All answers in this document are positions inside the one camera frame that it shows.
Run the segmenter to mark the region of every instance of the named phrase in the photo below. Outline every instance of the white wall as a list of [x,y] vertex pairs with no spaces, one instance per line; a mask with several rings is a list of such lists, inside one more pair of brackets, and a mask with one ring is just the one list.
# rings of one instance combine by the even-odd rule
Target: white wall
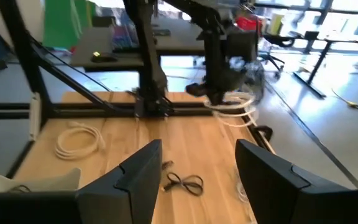
[[[21,10],[21,14],[31,35],[38,41],[42,41],[44,36],[44,7],[43,0],[16,0]],[[12,46],[12,40],[6,29],[5,23],[0,13],[0,35]]]

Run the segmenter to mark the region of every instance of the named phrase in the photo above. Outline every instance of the red object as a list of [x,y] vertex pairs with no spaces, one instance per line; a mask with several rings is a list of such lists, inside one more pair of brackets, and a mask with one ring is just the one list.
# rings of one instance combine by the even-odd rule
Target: red object
[[242,30],[256,30],[256,20],[259,21],[259,35],[262,36],[261,30],[262,30],[262,20],[260,20],[258,17],[252,17],[252,18],[245,18],[245,17],[238,17],[236,19],[236,23],[238,28]]

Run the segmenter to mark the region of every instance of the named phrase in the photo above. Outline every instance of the black mouse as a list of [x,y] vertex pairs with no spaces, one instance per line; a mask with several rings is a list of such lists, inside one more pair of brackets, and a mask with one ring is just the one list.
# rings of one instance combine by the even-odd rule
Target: black mouse
[[94,63],[101,63],[101,62],[117,62],[118,59],[115,58],[112,53],[99,53],[93,52],[91,61]]

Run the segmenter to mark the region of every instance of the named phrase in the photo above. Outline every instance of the green panel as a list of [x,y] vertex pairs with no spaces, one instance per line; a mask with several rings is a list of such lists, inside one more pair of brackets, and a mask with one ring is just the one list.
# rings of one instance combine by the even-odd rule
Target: green panel
[[[78,17],[71,8],[74,1]],[[75,27],[91,26],[95,4],[86,0],[45,0],[44,46],[69,49],[78,42]]]

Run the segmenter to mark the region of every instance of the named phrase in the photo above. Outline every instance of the black desk leg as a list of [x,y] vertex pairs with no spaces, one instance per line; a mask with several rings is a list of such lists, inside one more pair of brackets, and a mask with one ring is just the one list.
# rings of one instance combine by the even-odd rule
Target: black desk leg
[[316,94],[318,97],[320,98],[324,98],[326,97],[326,95],[324,93],[322,93],[321,91],[319,91],[316,87],[314,87],[311,82],[313,81],[314,77],[317,74],[318,69],[320,68],[321,64],[323,63],[324,58],[327,56],[328,51],[331,48],[331,41],[327,41],[327,44],[324,48],[324,50],[321,52],[320,54],[320,58],[318,59],[316,65],[314,66],[313,71],[310,73],[310,76],[306,79],[304,78],[300,72],[294,72],[294,76],[297,77],[297,79],[299,79],[299,81],[303,82],[307,87],[310,88],[310,90]]

